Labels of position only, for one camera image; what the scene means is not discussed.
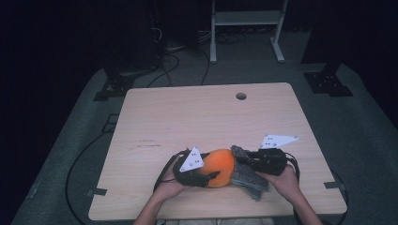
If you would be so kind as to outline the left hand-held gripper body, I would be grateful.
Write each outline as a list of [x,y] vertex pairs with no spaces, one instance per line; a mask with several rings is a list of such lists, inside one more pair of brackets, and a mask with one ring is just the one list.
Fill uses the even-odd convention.
[[201,188],[208,185],[211,176],[199,173],[199,170],[205,166],[203,156],[196,146],[180,153],[180,157],[173,167],[173,173],[178,183],[183,186]]

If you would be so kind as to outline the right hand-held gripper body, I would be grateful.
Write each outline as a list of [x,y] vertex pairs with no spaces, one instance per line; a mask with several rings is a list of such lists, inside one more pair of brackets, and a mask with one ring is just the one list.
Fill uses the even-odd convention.
[[299,176],[299,165],[296,158],[281,149],[281,146],[293,143],[298,139],[298,136],[266,134],[260,148],[255,151],[259,154],[261,166],[254,170],[271,175],[280,175],[287,163],[290,162],[295,169],[296,176]]

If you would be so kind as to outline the orange ball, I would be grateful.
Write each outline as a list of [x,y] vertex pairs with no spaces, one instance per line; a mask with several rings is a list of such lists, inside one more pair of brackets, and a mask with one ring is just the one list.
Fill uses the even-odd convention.
[[231,182],[235,168],[235,157],[230,149],[217,149],[211,151],[204,159],[204,166],[199,173],[210,175],[214,172],[219,174],[208,181],[208,188],[222,188]]

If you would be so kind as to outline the grey fuzzy cloth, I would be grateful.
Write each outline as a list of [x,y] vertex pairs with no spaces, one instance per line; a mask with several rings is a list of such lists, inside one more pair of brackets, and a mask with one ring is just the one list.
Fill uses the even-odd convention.
[[235,158],[231,183],[244,188],[255,201],[260,201],[262,193],[268,192],[268,181],[259,176],[250,166],[239,162],[240,159],[248,158],[243,148],[232,145],[231,151]]

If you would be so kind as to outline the person's left hand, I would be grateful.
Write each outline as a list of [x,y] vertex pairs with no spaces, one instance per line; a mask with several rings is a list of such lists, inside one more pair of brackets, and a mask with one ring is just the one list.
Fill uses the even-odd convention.
[[164,196],[167,200],[179,195],[182,191],[188,189],[188,186],[180,184],[174,175],[173,167],[176,162],[172,162],[166,167],[165,171],[161,173],[160,182],[158,183],[154,194]]

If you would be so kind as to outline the person's right hand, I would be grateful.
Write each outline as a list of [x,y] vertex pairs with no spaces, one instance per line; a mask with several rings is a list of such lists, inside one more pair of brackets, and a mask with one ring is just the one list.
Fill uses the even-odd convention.
[[257,174],[269,181],[277,192],[290,203],[294,203],[301,195],[299,181],[291,165],[287,165],[280,175],[264,172],[257,172]]

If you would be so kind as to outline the black stand base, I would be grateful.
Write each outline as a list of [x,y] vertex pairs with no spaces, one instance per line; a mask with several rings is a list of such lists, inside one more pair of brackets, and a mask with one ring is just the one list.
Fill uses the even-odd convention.
[[133,76],[119,75],[117,78],[108,78],[101,89],[96,93],[94,101],[106,101],[109,98],[122,98],[133,87]]
[[329,94],[333,98],[352,97],[349,88],[337,77],[340,63],[326,63],[321,71],[304,72],[303,75],[315,94]]

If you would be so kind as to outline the dark equipment cabinet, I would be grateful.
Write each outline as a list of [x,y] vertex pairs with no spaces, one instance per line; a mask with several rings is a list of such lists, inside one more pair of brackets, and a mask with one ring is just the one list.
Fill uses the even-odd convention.
[[102,32],[113,61],[122,68],[156,69],[160,64],[146,0],[101,0]]

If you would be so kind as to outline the white metal stand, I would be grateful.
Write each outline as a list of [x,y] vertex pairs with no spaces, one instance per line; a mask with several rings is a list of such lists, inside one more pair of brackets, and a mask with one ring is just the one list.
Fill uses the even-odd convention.
[[275,25],[276,32],[270,38],[270,43],[277,61],[283,63],[285,59],[279,45],[279,39],[288,2],[289,0],[283,0],[282,7],[279,10],[217,11],[216,0],[212,0],[209,62],[217,62],[216,28],[218,26]]

